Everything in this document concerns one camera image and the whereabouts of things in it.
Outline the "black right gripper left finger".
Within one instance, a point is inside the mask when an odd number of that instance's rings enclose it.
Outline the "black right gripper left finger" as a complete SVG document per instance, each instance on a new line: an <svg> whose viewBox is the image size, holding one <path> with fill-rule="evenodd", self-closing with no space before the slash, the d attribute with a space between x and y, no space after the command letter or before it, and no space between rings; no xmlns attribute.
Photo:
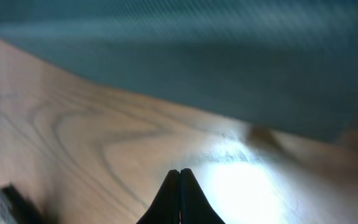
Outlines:
<svg viewBox="0 0 358 224"><path fill-rule="evenodd" d="M137 224L180 223L180 173L170 170L150 207Z"/></svg>

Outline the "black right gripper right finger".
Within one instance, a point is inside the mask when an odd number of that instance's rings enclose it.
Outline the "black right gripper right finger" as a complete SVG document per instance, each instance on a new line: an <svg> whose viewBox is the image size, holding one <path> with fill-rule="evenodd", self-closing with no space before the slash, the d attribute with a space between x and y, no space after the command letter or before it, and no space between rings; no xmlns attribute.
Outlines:
<svg viewBox="0 0 358 224"><path fill-rule="evenodd" d="M189 168L180 171L181 224L224 224Z"/></svg>

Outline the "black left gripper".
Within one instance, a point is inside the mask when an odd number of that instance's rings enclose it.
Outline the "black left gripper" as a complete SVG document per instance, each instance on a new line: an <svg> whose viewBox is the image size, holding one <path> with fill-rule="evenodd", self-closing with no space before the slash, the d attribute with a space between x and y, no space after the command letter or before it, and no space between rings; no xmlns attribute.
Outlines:
<svg viewBox="0 0 358 224"><path fill-rule="evenodd" d="M5 224L44 224L41 214L13 185L0 187L0 216Z"/></svg>

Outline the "black gift box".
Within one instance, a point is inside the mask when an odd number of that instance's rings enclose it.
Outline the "black gift box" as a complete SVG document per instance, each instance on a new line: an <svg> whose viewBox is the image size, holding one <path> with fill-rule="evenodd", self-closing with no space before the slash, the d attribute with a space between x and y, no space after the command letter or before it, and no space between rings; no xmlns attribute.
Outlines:
<svg viewBox="0 0 358 224"><path fill-rule="evenodd" d="M0 0L0 39L94 82L321 141L358 117L358 1Z"/></svg>

